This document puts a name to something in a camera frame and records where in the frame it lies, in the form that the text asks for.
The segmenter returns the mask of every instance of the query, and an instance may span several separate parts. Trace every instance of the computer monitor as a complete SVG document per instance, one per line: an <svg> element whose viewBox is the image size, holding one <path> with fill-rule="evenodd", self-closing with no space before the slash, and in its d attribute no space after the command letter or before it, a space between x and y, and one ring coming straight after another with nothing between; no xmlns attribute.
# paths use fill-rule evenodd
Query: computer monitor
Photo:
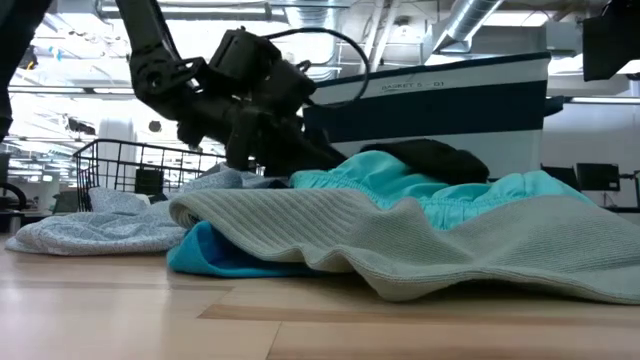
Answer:
<svg viewBox="0 0 640 360"><path fill-rule="evenodd" d="M555 166L542 166L542 170L550 176L562 181L563 183L571 186L572 188L580 191L580 184L578 183L578 177L573 167L555 167Z"/></svg>
<svg viewBox="0 0 640 360"><path fill-rule="evenodd" d="M586 191L620 191L620 169L616 164L576 164L578 183Z"/></svg>

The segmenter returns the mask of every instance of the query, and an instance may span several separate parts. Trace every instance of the ribbed knit fabric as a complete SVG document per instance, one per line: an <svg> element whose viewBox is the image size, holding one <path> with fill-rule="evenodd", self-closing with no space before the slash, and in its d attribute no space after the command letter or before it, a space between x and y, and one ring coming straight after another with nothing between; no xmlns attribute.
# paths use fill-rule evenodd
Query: ribbed knit fabric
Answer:
<svg viewBox="0 0 640 360"><path fill-rule="evenodd" d="M640 304L640 227L571 197L503 205L435 230L418 201L381 209L357 190L206 190L174 199L174 221L207 220L268 261L357 271L390 301L468 280L501 280Z"/></svg>

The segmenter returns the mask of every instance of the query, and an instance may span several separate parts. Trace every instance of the ceiling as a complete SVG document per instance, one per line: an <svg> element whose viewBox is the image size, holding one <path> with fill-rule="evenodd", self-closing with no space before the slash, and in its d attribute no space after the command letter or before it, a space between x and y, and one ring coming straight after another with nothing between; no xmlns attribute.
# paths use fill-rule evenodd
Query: ceiling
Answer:
<svg viewBox="0 0 640 360"><path fill-rule="evenodd" d="M523 32L536 31L550 18L559 15L562 15L559 16L562 18L561 22L575 24L605 2L606 0L506 0L484 23L484 27L478 32L477 43L483 43L480 37L485 42L497 39L498 35L494 35L497 32L492 33L491 29L508 26L510 29L523 29L519 30ZM380 26L372 29L376 7L381 3ZM227 29L244 26L250 32L263 35L312 24L337 29L360 43L363 48L367 39L375 36L374 50L383 50L384 61L378 71L421 65L425 61L429 64L464 59L464 56L426 56L424 53L425 33L429 32L432 25L449 16L452 3L451 0L401 1L395 20L402 19L402 22L396 23L394 19L387 19L390 12L389 0L272 0L269 16L265 15L265 2L254 0L233 3L205 0L160 1L163 7L173 5L172 9L183 8L165 14L183 58L202 56L208 60ZM207 12L211 8L215 9L215 13ZM394 25L390 28L390 36L384 46L381 38L387 21L392 21ZM509 41L500 43L503 53L510 53L509 44ZM14 136L12 139L37 138L38 141L34 142L45 144L35 145L39 147L40 151L37 153L40 155L46 154L45 150L49 149L42 146L73 150L93 137L68 130L69 118L96 129L103 119L130 118L134 120L138 141L182 147L175 138L175 123L163 120L131 95L126 59L130 45L123 22L118 19L117 8L112 1L54 1L54 6L37 29L32 45L35 47L38 65L32 70L18 69L11 82L12 86L37 86L42 91L54 86L116 88L113 91L116 94L12 94L15 115L14 125L10 130ZM343 43L336 43L328 35L295 35L278 39L276 45L292 62L309 59L313 63L324 64L312 68L310 76L316 80L359 72L360 59L355 51ZM571 63L570 57L564 60L563 63L554 62L554 69L559 69L557 73L562 76L550 76L549 94L616 95L628 89L628 81L623 75L614 76L609 81L584 83L580 75L580 62L574 59ZM162 122L161 132L149 131L151 120ZM57 143L53 144L43 138L54 138ZM222 147L213 142L206 142L203 149L223 152ZM56 154L64 156L63 151Z"/></svg>

